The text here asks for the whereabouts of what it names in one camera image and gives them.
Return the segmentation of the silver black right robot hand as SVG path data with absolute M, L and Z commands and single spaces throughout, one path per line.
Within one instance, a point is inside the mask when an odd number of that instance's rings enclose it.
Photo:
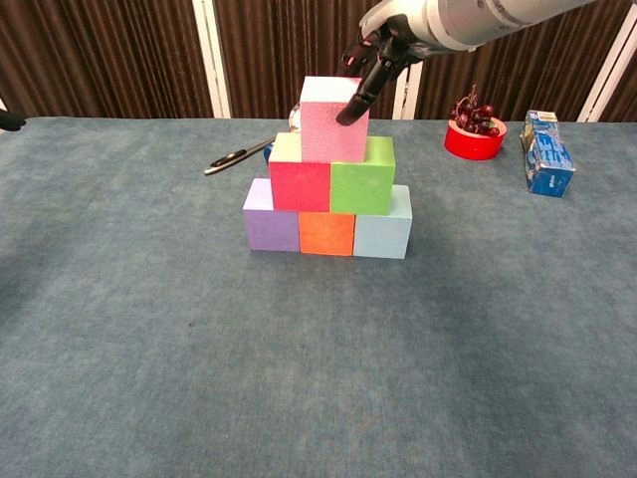
M 424 1 L 382 1 L 360 19 L 356 40 L 343 52 L 336 69 L 339 77 L 354 78 L 364 68 L 361 81 L 336 121 L 352 125 L 371 108 L 389 81 L 407 66 L 423 61 L 437 47 L 428 33 Z

